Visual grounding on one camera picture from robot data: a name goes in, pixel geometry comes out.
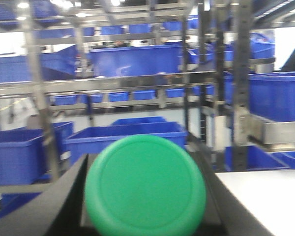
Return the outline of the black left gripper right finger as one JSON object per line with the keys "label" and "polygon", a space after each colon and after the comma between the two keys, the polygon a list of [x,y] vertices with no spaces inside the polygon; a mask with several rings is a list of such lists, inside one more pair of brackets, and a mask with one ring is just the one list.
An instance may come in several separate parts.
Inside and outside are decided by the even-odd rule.
{"label": "black left gripper right finger", "polygon": [[273,235],[222,183],[210,166],[210,149],[193,134],[187,136],[187,151],[203,174],[207,207],[196,236]]}

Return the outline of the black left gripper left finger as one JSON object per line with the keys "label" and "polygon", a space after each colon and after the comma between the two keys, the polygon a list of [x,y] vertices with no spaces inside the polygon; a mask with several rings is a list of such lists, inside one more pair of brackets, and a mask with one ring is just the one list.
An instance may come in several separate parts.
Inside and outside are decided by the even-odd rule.
{"label": "black left gripper left finger", "polygon": [[80,159],[54,184],[0,219],[0,236],[87,236],[81,226],[88,157]]}

